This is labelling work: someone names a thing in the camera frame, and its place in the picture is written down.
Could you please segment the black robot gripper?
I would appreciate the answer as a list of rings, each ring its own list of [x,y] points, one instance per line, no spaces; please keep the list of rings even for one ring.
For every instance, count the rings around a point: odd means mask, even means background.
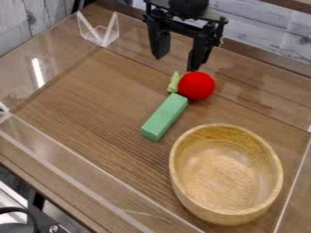
[[[210,10],[210,0],[143,0],[146,15],[162,20],[171,31],[183,35],[198,34],[188,54],[187,70],[195,72],[207,63],[214,46],[222,43],[228,19]],[[160,59],[170,52],[170,31],[148,27],[152,55]]]

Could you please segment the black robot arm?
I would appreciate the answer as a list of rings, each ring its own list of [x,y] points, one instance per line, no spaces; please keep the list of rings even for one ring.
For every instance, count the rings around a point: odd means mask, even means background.
[[[170,52],[171,32],[194,39],[187,71],[207,63],[212,48],[223,39],[228,19],[208,10],[210,0],[143,0],[143,22],[148,27],[151,52],[156,59]]]

